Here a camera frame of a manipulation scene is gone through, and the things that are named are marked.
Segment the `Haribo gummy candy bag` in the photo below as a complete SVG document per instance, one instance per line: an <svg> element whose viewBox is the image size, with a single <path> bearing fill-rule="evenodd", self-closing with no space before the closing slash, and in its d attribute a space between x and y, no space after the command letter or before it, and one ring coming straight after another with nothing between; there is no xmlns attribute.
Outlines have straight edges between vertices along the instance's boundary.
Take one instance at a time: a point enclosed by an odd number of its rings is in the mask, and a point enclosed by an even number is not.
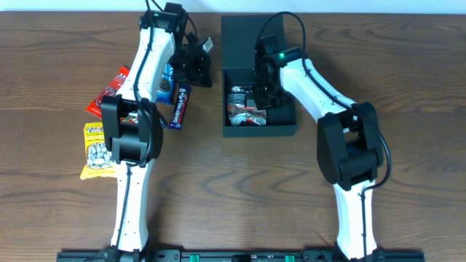
<svg viewBox="0 0 466 262"><path fill-rule="evenodd" d="M266 125L266 111L258 110L251 86L230 87L227 110L230 125L233 127Z"/></svg>

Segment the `black gift box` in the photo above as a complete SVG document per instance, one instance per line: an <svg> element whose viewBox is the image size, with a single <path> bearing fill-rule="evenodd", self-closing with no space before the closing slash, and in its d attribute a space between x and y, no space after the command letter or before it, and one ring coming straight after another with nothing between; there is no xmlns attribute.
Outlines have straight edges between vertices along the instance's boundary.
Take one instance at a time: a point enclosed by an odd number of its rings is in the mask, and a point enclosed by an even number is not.
<svg viewBox="0 0 466 262"><path fill-rule="evenodd" d="M285 101L280 107L267 109L265 125L234 126L229 121L227 97L231 88L252 87L256 83L254 46L260 30L264 29L262 36L275 35L280 48L288 47L283 19L276 17L268 22L269 18L269 15L224 15L221 17L223 136L225 138L293 136L298 129L293 98Z"/></svg>

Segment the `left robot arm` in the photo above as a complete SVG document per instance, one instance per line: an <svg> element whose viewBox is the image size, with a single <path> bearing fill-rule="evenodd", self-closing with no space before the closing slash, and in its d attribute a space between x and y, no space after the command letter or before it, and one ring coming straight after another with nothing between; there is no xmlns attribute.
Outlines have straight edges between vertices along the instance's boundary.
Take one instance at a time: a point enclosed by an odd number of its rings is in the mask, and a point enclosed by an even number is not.
<svg viewBox="0 0 466 262"><path fill-rule="evenodd" d="M163 142L156 98L166 65L181 84L211 87L211 39L185 32L191 18L176 3L148 8L140 18L140 41L130 73L115 96L101 103L106 149L116 163L116 225L104 261L142 261L148 240L146 208L151 169Z"/></svg>

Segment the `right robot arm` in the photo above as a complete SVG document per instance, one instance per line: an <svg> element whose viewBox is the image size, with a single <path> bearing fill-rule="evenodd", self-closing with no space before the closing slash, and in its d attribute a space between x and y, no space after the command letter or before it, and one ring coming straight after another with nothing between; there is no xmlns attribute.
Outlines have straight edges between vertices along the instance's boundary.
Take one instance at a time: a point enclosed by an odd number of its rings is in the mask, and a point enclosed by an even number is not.
<svg viewBox="0 0 466 262"><path fill-rule="evenodd" d="M260 38L254 51L257 107L277 108L295 98L317 122L317 163L336 195L336 244L347 260L369 258L377 247L371 191L387 153L374 107L335 90L300 48L281 48L275 35Z"/></svg>

